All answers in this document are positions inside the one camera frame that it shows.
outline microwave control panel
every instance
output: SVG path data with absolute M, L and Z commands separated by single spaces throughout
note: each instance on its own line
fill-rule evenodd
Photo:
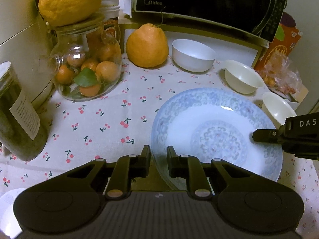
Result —
M 260 37 L 268 41 L 273 41 L 277 28 L 279 26 L 286 0 L 276 0 L 276 4 L 270 19 L 261 31 Z

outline glass jar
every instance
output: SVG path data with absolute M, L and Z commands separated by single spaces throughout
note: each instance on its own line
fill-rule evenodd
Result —
M 0 142 L 22 161 L 38 156 L 47 142 L 47 131 L 8 61 L 0 64 Z
M 118 82 L 122 54 L 115 37 L 104 31 L 104 16 L 55 29 L 58 43 L 48 66 L 54 69 L 58 92 L 72 101 L 87 101 L 106 94 Z

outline midea logo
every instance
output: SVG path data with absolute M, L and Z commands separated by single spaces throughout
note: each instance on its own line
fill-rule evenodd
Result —
M 145 5 L 151 5 L 151 4 L 153 4 L 153 5 L 163 5 L 162 2 L 157 2 L 157 1 L 152 1 L 152 0 L 144 0 L 144 4 Z

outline microwave oven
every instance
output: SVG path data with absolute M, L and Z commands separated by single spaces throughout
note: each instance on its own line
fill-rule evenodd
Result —
M 221 25 L 272 42 L 286 0 L 133 0 L 133 11 Z

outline plastic bag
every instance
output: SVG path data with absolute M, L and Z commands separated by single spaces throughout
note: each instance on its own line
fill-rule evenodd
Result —
M 273 52 L 264 69 L 257 71 L 265 84 L 285 95 L 299 92 L 302 81 L 299 71 L 285 54 Z

